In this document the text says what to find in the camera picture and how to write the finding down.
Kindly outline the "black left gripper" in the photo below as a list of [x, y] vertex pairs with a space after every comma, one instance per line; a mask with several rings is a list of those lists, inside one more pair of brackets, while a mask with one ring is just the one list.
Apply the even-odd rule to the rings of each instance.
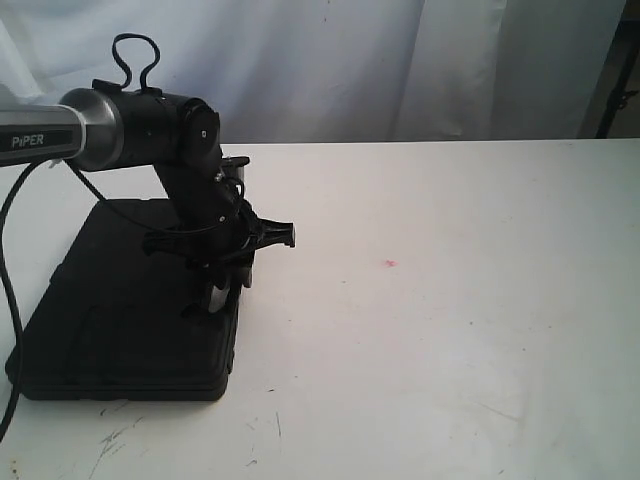
[[[253, 282], [255, 250], [260, 240], [260, 219], [247, 200], [239, 200], [228, 215], [219, 215], [216, 225], [187, 232], [180, 237], [185, 255], [215, 275], [227, 275], [250, 288]], [[212, 293], [208, 269], [187, 271], [183, 319], [210, 319]]]

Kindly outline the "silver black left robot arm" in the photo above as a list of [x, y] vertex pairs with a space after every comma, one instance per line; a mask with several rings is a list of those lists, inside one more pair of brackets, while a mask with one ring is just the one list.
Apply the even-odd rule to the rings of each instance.
[[88, 172], [150, 165], [179, 220], [147, 226], [150, 252], [181, 256], [203, 270], [203, 306], [216, 313], [249, 287], [263, 228], [245, 198], [245, 157], [224, 157], [219, 115], [203, 100], [143, 86], [95, 81], [55, 106], [1, 111], [1, 164], [33, 169], [64, 161], [80, 181]]

